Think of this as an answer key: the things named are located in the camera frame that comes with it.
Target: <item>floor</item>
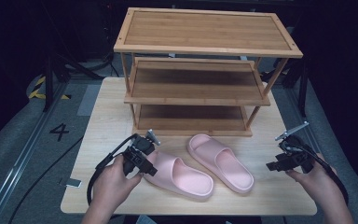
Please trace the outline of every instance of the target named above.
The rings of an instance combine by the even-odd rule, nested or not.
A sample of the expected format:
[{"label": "floor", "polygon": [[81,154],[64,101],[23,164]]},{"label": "floor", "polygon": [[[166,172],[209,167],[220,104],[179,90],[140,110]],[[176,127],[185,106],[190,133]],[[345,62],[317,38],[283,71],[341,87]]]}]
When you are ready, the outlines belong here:
[{"label": "floor", "polygon": [[[273,60],[263,60],[260,67],[262,71],[269,71],[272,65]],[[104,77],[122,77],[117,54],[112,66],[95,72]],[[349,208],[358,223],[358,177],[342,152],[311,84],[307,92],[307,116],[303,118],[296,107],[298,85],[285,89],[280,84],[282,78],[272,92],[286,128],[293,128],[304,120],[310,123],[309,128],[298,134],[337,169],[350,194]],[[27,94],[37,80],[38,77],[30,84]],[[0,223],[80,223],[82,214],[69,215],[60,209],[66,188],[63,183],[72,172],[80,146],[76,142],[81,141],[86,131],[101,83],[82,74],[72,75],[66,84],[55,83],[56,98],[66,95],[70,99],[57,100],[43,113],[44,100],[32,98],[0,132]],[[262,221],[263,224],[313,224],[322,223],[322,218],[318,209],[311,217],[262,217]],[[110,223],[122,223],[122,219],[118,217]]]}]

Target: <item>number 4 marking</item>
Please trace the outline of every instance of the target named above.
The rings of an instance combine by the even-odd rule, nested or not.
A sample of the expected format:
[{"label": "number 4 marking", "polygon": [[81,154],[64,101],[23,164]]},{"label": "number 4 marking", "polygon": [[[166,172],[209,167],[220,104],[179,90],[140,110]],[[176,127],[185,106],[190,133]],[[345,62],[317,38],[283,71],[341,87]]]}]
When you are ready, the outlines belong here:
[{"label": "number 4 marking", "polygon": [[62,123],[62,124],[60,124],[60,126],[58,126],[57,128],[51,130],[50,133],[59,133],[60,135],[58,136],[58,142],[60,142],[60,141],[61,141],[61,138],[62,138],[62,135],[63,135],[64,133],[69,133],[69,131],[66,131],[65,128],[66,128],[66,124]]}]

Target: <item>tripod leg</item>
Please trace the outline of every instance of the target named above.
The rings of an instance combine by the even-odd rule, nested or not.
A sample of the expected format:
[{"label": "tripod leg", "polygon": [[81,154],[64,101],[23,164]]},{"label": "tripod leg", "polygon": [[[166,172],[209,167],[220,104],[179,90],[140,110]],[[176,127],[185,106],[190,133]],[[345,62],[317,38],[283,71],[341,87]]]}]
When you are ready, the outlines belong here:
[{"label": "tripod leg", "polygon": [[56,75],[59,82],[68,82],[71,79],[71,76],[68,73],[68,69],[66,69],[65,64],[57,59],[54,59],[51,62],[52,69],[54,74]]},{"label": "tripod leg", "polygon": [[46,62],[46,102],[43,112],[48,111],[48,108],[53,102],[53,71],[51,69],[51,58],[48,57]]},{"label": "tripod leg", "polygon": [[307,96],[308,69],[305,62],[303,62],[302,65],[303,65],[303,72],[301,74],[300,90],[298,93],[298,109],[300,110],[302,117],[306,117],[305,100]]},{"label": "tripod leg", "polygon": [[91,72],[89,69],[85,68],[81,64],[72,62],[72,61],[62,57],[59,54],[56,54],[56,58],[57,58],[57,60],[62,61],[63,63],[67,63],[67,64],[73,66],[75,69],[77,69],[78,71],[80,71],[81,73],[84,73],[85,75],[87,75],[89,77],[92,77],[94,79],[103,79],[103,77],[100,77],[97,74]]}]

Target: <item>gray carpet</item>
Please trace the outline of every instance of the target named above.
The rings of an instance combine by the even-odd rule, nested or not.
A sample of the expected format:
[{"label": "gray carpet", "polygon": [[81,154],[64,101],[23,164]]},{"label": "gray carpet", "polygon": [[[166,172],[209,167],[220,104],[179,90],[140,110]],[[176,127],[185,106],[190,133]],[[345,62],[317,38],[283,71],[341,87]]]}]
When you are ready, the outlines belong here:
[{"label": "gray carpet", "polygon": [[[262,70],[268,71],[271,67],[271,62],[263,60]],[[118,55],[113,66],[122,74]],[[97,73],[106,77],[115,76],[110,67],[106,67]],[[293,90],[286,90],[279,84],[279,81],[272,89],[272,92],[280,108],[286,128],[290,129],[304,120],[296,108],[298,86],[295,86]],[[11,197],[4,204],[4,209],[0,213],[0,223],[9,222],[21,198],[36,179],[84,134],[100,85],[101,80],[92,80],[81,75],[74,76],[70,80],[64,93],[72,95],[72,98],[70,100],[59,100],[44,128],[40,131],[33,154],[21,174],[21,178]],[[30,103],[0,132],[0,188],[33,134],[35,125],[43,116],[43,106],[44,100],[31,99]],[[321,151],[326,160],[338,170],[338,175],[350,194],[350,209],[355,223],[358,223],[358,177],[348,164],[310,84],[307,94],[306,113],[310,126],[307,131],[302,131],[299,134],[306,141],[312,142],[310,144],[316,150]],[[50,131],[61,124],[66,125],[65,130],[69,131],[69,133],[64,133],[61,141],[59,141],[60,135],[50,133]],[[70,176],[79,146],[80,144],[77,144],[37,183],[21,204],[13,223],[80,222],[81,214],[67,215],[61,211],[60,204],[65,187],[59,184],[62,178]],[[280,224],[284,223],[285,219],[286,223],[290,224],[322,223],[322,214],[318,211],[312,217],[262,217],[263,224]],[[121,222],[122,218],[111,221],[111,223]]]}]

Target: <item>shoe rack top shelf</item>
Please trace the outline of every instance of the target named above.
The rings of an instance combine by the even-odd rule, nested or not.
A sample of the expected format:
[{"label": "shoe rack top shelf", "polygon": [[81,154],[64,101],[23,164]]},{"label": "shoe rack top shelf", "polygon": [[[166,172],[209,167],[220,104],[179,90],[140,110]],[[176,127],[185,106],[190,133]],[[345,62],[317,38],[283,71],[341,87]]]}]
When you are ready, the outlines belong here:
[{"label": "shoe rack top shelf", "polygon": [[142,105],[269,105],[254,62],[135,58],[124,102]]},{"label": "shoe rack top shelf", "polygon": [[274,13],[130,7],[115,52],[301,58]]}]

